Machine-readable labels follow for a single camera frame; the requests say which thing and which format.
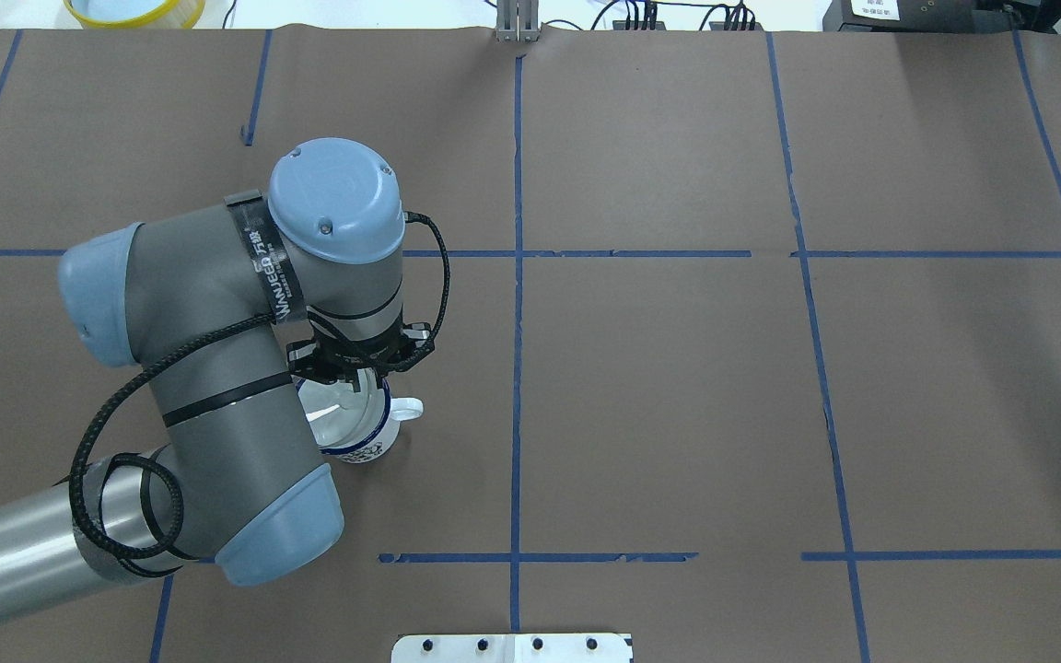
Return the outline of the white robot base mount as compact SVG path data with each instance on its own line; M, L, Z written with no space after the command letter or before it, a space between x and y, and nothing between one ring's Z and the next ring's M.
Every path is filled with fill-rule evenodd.
M392 662L633 662L630 634L408 634Z

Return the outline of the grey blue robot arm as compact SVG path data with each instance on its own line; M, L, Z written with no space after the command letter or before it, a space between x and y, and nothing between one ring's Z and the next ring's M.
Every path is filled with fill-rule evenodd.
M58 282L101 364L139 366L66 479L0 507L0 625L211 561L273 582L344 518L295 385L376 381L433 352L404 322L408 213L392 164L336 137L291 149L266 192L64 252Z

